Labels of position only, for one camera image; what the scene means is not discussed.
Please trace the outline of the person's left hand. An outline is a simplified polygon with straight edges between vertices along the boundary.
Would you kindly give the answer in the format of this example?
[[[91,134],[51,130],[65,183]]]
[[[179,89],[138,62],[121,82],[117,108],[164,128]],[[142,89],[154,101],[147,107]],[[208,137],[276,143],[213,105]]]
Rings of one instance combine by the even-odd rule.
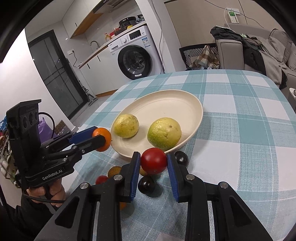
[[[50,194],[52,196],[51,200],[65,200],[66,192],[62,185],[62,179],[55,180],[51,185],[49,185],[49,189],[46,190],[45,187],[39,188],[28,188],[27,193],[31,197],[42,198],[46,194]]]

